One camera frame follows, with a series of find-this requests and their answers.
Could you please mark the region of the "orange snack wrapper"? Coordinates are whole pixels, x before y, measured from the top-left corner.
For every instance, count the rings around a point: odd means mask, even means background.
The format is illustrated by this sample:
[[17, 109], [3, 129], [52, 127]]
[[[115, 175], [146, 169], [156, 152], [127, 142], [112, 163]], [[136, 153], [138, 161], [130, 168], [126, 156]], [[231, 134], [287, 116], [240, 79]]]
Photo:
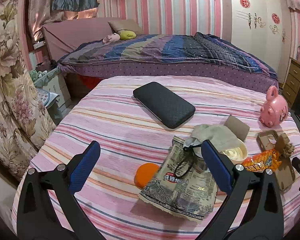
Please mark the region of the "orange snack wrapper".
[[274, 148], [245, 159], [242, 165], [250, 172], [262, 172], [266, 169], [275, 171], [282, 164], [280, 154]]

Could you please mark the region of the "brown paper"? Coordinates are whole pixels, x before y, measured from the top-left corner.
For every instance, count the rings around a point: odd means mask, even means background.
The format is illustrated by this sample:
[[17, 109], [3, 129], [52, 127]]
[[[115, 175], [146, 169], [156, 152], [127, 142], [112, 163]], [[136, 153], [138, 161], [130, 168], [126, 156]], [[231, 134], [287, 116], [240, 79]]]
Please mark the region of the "brown paper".
[[280, 157], [290, 158], [294, 153], [295, 146], [290, 143], [290, 139], [286, 133], [282, 133], [276, 140], [275, 150], [279, 152]]

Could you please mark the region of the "grey printed snack bag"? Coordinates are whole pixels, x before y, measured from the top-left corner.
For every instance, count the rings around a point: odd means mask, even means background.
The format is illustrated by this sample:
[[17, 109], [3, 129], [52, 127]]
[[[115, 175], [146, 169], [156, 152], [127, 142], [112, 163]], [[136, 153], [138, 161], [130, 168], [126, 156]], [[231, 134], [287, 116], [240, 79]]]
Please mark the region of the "grey printed snack bag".
[[203, 158], [173, 137], [170, 152], [139, 198], [173, 216], [200, 222], [214, 208], [217, 184]]

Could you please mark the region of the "tan phone case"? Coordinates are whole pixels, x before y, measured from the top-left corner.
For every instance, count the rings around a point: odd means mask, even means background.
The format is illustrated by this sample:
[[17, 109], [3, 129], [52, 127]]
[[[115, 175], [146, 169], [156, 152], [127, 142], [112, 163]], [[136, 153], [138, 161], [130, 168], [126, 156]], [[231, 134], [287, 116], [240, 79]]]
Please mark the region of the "tan phone case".
[[295, 172], [291, 163], [291, 156], [295, 147], [286, 133], [275, 130], [261, 132], [257, 135], [257, 143], [262, 152], [274, 150], [271, 168], [275, 172], [277, 183], [281, 191], [286, 191], [295, 181]]

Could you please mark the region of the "brown cardboard tube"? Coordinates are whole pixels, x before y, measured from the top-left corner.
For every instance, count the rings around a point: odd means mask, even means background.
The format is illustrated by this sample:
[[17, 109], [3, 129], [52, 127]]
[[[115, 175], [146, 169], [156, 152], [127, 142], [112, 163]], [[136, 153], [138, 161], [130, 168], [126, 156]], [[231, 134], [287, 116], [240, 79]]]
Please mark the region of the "brown cardboard tube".
[[250, 127], [247, 124], [232, 115], [227, 118], [224, 126], [230, 129], [230, 131], [232, 131], [232, 133], [234, 133], [234, 135], [241, 141], [245, 141], [250, 131]]

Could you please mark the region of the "wooden desk with drawers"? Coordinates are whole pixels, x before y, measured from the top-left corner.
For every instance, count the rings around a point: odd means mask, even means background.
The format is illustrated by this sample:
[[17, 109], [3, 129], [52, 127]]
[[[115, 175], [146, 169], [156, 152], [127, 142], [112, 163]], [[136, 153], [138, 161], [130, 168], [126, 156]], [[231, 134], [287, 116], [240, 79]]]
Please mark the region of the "wooden desk with drawers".
[[290, 109], [296, 110], [300, 106], [300, 63], [292, 57], [282, 95]]

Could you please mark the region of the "pink striped bed cover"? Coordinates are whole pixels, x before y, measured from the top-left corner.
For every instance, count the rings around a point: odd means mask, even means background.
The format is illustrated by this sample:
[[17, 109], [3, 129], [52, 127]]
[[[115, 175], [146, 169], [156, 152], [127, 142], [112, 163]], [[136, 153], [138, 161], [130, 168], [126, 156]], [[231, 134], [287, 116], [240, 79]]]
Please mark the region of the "pink striped bed cover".
[[[194, 105], [194, 116], [176, 129], [166, 128], [134, 99], [133, 90], [158, 82]], [[207, 77], [118, 76], [99, 83], [57, 126], [31, 160], [31, 167], [49, 171], [85, 150], [91, 141], [101, 156], [83, 190], [76, 194], [82, 209], [107, 239], [195, 239], [209, 223], [174, 217], [139, 201], [134, 184], [138, 167], [161, 164], [174, 136], [189, 137], [199, 124], [223, 124], [233, 115], [250, 128], [249, 155], [260, 148], [256, 136], [266, 96]]]

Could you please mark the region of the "orange round lid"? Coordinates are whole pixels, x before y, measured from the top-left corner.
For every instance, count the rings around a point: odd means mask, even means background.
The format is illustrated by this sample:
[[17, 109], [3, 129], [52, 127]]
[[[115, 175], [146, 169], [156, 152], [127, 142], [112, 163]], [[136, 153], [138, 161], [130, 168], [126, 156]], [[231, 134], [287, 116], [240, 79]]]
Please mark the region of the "orange round lid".
[[134, 177], [135, 185], [138, 188], [143, 189], [153, 178], [153, 176], [157, 173], [159, 167], [160, 167], [159, 165], [153, 163], [145, 163], [141, 165], [137, 169]]

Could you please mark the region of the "white bedside cabinet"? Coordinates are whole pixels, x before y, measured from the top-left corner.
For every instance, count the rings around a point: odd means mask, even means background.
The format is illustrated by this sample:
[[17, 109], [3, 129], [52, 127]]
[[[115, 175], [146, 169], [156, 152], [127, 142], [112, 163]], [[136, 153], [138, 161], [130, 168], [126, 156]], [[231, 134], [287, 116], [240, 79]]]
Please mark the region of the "white bedside cabinet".
[[56, 126], [69, 113], [70, 93], [59, 67], [50, 71], [30, 71], [30, 76], [37, 89], [39, 99], [47, 109]]

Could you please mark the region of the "black wallet case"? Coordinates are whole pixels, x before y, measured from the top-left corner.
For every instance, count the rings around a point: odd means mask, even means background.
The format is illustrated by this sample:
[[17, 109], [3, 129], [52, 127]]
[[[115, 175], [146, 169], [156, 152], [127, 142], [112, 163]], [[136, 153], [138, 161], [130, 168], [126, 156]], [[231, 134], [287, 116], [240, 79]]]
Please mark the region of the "black wallet case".
[[194, 105], [157, 82], [136, 88], [133, 96], [170, 129], [183, 124], [196, 111]]

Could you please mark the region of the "white wardrobe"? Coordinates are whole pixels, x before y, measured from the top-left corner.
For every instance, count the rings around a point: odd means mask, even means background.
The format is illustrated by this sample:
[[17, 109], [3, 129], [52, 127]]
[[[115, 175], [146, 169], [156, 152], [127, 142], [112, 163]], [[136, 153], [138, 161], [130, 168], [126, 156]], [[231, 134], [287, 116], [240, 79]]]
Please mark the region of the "white wardrobe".
[[233, 45], [269, 65], [279, 83], [288, 73], [291, 19], [286, 0], [231, 0]]

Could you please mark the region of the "purple bed with quilt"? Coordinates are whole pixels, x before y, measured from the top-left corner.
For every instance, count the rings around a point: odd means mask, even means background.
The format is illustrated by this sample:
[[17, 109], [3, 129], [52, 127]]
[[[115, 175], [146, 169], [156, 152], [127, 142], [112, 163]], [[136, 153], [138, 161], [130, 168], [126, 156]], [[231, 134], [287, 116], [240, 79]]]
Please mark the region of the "purple bed with quilt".
[[43, 34], [50, 57], [72, 86], [94, 87], [114, 76], [201, 76], [265, 93], [279, 81], [273, 68], [211, 34], [144, 34], [104, 43], [117, 18], [49, 23]]

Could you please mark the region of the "pink plush toy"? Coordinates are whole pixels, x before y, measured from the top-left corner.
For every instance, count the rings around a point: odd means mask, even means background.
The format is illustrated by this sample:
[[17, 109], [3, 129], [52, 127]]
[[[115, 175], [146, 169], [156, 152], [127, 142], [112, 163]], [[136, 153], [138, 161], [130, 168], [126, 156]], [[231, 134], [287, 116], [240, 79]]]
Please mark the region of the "pink plush toy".
[[120, 35], [117, 33], [113, 33], [111, 35], [107, 35], [103, 40], [102, 43], [103, 44], [109, 44], [109, 43], [113, 43], [113, 42], [117, 42], [120, 40]]

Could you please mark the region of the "yellow plush toy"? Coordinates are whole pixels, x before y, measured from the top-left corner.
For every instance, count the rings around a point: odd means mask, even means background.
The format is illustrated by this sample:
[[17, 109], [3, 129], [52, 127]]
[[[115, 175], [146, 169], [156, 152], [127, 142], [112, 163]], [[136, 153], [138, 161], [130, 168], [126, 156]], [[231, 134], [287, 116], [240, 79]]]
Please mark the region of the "yellow plush toy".
[[131, 30], [121, 30], [118, 32], [118, 34], [120, 36], [120, 39], [124, 41], [136, 38], [136, 33]]

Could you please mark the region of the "tan pillow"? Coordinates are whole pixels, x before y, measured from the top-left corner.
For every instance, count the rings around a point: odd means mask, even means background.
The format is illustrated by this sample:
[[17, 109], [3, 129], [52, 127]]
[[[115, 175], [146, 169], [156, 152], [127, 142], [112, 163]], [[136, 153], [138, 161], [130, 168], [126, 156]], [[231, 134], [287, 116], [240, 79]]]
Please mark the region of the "tan pillow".
[[123, 30], [133, 31], [136, 35], [144, 34], [143, 29], [133, 20], [112, 20], [108, 22], [113, 31], [119, 33]]

